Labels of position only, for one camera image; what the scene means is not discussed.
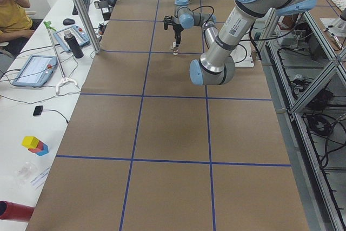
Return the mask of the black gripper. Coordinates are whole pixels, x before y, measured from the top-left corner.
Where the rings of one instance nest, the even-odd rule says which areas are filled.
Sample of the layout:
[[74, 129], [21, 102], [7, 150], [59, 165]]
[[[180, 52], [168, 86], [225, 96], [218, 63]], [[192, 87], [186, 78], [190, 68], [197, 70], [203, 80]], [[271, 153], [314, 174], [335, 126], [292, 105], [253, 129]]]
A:
[[174, 47], [178, 48], [181, 43], [181, 32], [182, 32], [182, 26], [180, 24], [174, 24], [173, 30], [175, 32], [175, 44]]

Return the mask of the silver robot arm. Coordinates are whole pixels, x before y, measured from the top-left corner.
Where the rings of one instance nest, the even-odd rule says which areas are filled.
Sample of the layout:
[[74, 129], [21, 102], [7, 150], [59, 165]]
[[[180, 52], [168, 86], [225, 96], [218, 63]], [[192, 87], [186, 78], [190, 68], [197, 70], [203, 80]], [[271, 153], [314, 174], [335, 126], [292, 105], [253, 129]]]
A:
[[311, 10], [317, 0], [235, 0], [235, 7], [221, 30], [215, 27], [213, 15], [193, 12], [189, 0], [175, 0], [172, 17], [166, 17], [164, 26], [172, 25], [175, 33], [193, 26], [202, 28], [208, 51], [190, 63], [190, 79], [195, 85], [222, 85], [235, 73], [231, 52], [248, 32], [255, 20], [262, 18], [269, 9], [276, 9], [279, 16], [293, 15]]

